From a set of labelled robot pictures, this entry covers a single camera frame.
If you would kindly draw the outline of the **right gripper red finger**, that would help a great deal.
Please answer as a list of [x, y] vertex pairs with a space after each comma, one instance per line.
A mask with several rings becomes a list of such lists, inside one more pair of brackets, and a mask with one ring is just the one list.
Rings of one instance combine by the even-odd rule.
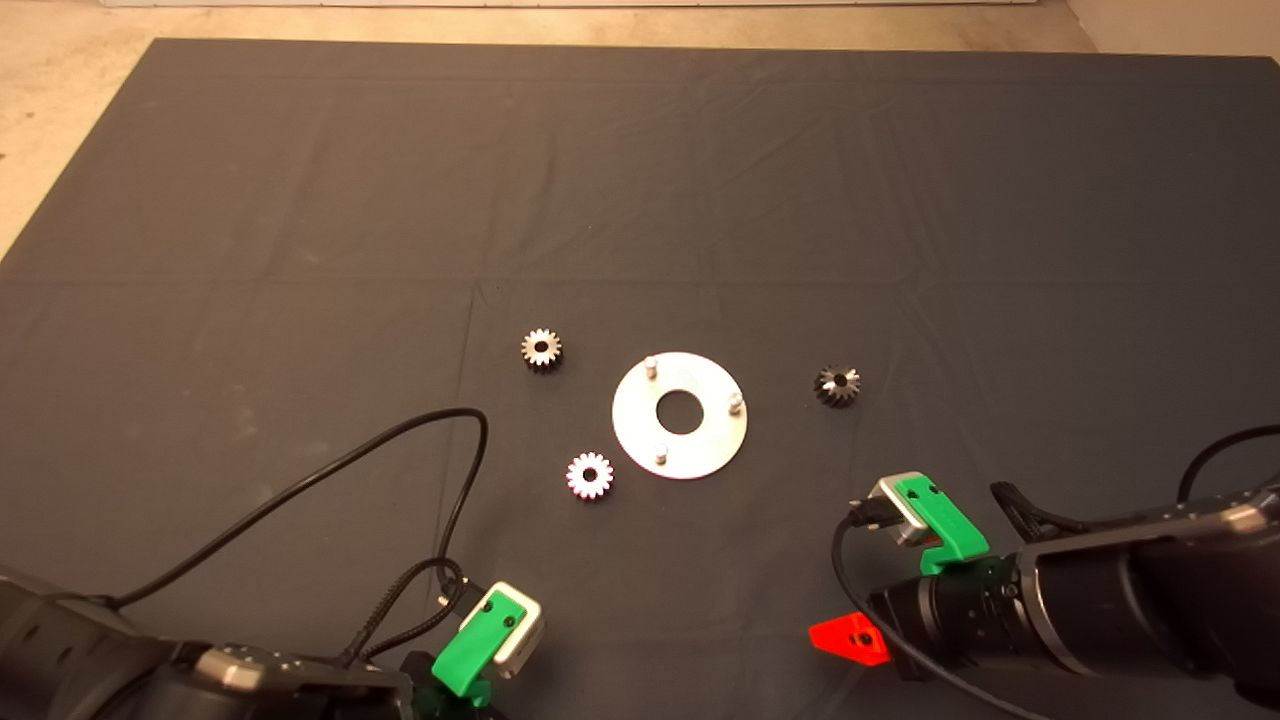
[[851, 612], [808, 628], [812, 646], [820, 652], [863, 667], [891, 662], [890, 644], [881, 629], [864, 614]]

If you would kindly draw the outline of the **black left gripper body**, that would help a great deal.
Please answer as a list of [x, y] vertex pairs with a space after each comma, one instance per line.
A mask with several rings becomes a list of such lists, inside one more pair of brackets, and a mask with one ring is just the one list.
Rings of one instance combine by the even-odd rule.
[[477, 675], [463, 694], [456, 694], [433, 674], [435, 660], [429, 652], [408, 652], [399, 665], [413, 685], [416, 719], [497, 719], [488, 678]]

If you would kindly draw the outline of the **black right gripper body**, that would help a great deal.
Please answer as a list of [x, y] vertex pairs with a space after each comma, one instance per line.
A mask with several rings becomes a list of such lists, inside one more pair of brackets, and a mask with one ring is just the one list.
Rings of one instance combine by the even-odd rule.
[[1027, 610], [1028, 568], [1015, 556], [950, 565], [873, 591], [872, 609], [910, 644], [950, 670], [1051, 670], [1051, 652]]

